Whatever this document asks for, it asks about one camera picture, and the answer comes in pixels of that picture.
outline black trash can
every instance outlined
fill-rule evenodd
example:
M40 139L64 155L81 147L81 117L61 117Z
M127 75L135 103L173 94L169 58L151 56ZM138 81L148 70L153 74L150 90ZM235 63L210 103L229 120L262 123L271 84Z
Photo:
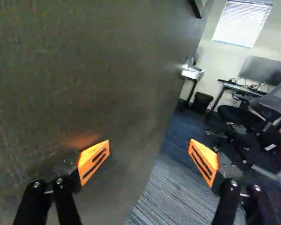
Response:
M211 95L197 92L195 95L195 100L191 105L191 110L200 114L204 114L213 99L214 97L212 97Z

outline window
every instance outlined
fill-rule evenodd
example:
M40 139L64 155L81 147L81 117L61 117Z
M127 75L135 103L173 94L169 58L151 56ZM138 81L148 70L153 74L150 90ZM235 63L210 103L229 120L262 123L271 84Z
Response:
M253 48L272 4L228 0L212 40Z

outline carpet floor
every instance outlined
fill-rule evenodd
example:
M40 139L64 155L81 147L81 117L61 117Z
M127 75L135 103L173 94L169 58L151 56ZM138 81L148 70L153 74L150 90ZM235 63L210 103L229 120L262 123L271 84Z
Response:
M211 127L212 130L222 129L220 122L215 120L207 125L195 113L174 114L150 180L124 225L211 224L219 198L211 192L188 155L191 138L214 146L205 135L205 130ZM275 157L277 160L268 160L259 166L279 170L281 155ZM281 192L278 185L258 174L251 174L243 180L247 184L258 183L266 189L281 224ZM245 225L241 209L237 211L235 224Z

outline desk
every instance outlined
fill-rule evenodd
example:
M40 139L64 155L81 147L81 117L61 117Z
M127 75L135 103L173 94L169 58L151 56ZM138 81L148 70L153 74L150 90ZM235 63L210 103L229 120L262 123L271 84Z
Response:
M223 93L226 91L226 90L236 90L238 92L241 92L241 93L244 93L244 94L247 94L247 95L253 95L255 97L261 97L263 96L262 94L259 94L257 92L254 92L252 90L249 90L248 88L245 88L243 86L239 86L239 85L236 85L236 84L231 84L231 83L226 83L226 82L223 82L223 88L219 94L219 96L217 97L214 105L212 106L210 112L206 115L206 119L209 119L210 115L212 114L212 112L214 111L214 109L216 108L217 104L219 103L221 97L223 96Z

